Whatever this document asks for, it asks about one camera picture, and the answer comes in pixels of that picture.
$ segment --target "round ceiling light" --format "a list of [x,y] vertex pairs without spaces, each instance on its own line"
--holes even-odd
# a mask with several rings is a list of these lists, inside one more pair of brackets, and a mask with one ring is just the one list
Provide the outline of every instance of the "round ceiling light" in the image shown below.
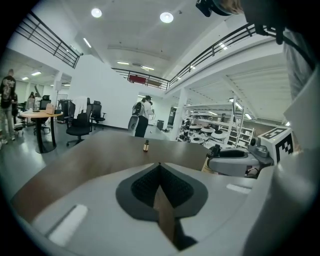
[[161,13],[160,20],[164,23],[171,23],[174,20],[174,16],[170,12],[164,12]]
[[101,11],[100,9],[98,9],[98,8],[93,8],[93,9],[91,10],[91,15],[92,15],[93,17],[95,17],[95,18],[100,18],[101,15],[102,15],[102,11]]

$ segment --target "floor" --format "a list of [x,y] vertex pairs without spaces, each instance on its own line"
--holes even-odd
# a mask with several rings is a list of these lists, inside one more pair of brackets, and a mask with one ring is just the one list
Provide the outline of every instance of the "floor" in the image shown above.
[[[39,154],[36,152],[37,138],[33,134],[34,126],[26,127],[23,130],[23,135],[19,132],[15,141],[9,141],[8,144],[2,145],[0,150],[0,184],[8,200],[46,165],[64,154],[69,147],[72,147],[72,144],[69,147],[66,146],[67,141],[77,139],[74,136],[66,134],[66,124],[55,122],[54,127],[57,147],[49,153]],[[97,132],[107,133],[113,129],[104,127],[104,130],[102,130],[100,126],[82,138],[87,139]],[[125,130],[120,131],[124,134],[133,134]],[[157,140],[169,139],[157,127],[152,125],[147,127],[145,138]],[[46,131],[46,135],[42,134],[42,139],[43,141],[51,141],[51,133]]]

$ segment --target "gray pants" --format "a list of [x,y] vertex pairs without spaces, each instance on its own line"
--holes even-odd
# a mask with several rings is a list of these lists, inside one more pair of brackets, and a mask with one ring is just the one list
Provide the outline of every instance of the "gray pants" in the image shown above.
[[1,121],[1,129],[2,129],[2,139],[9,139],[7,136],[6,131],[6,119],[8,120],[8,129],[9,129],[9,136],[13,137],[14,134],[14,128],[12,126],[12,106],[8,108],[2,108],[0,107],[0,121]]

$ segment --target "desk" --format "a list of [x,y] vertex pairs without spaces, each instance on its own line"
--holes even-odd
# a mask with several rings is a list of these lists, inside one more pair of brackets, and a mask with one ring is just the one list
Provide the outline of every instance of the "desk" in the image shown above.
[[[36,140],[38,142],[38,148],[35,150],[39,154],[48,153],[56,148],[55,130],[54,130],[54,117],[63,115],[60,114],[47,114],[45,110],[40,110],[39,112],[25,111],[21,113],[24,118],[35,118],[35,129],[36,129]],[[51,118],[51,137],[52,144],[49,141],[43,143],[41,138],[41,118]]]
[[12,198],[17,213],[32,220],[47,206],[96,177],[150,163],[173,163],[201,170],[209,152],[195,143],[149,139],[100,131],[72,147],[29,180]]

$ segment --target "black metal railing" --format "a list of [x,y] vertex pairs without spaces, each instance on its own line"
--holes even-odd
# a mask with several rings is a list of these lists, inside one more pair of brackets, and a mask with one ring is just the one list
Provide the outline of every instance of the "black metal railing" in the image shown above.
[[75,68],[81,54],[62,41],[32,11],[15,30],[18,34]]
[[151,86],[159,88],[161,90],[167,90],[169,88],[169,80],[163,79],[161,77],[121,68],[112,69],[131,83],[138,83],[145,86]]
[[181,69],[179,73],[170,80],[169,87],[180,80],[184,75],[191,72],[193,69],[196,69],[199,64],[201,64],[208,58],[214,57],[216,53],[224,51],[224,47],[228,48],[229,46],[238,43],[239,41],[252,37],[255,33],[255,26],[248,23],[226,35],[225,37],[205,49],[203,52],[201,52],[196,58],[194,58],[183,69]]

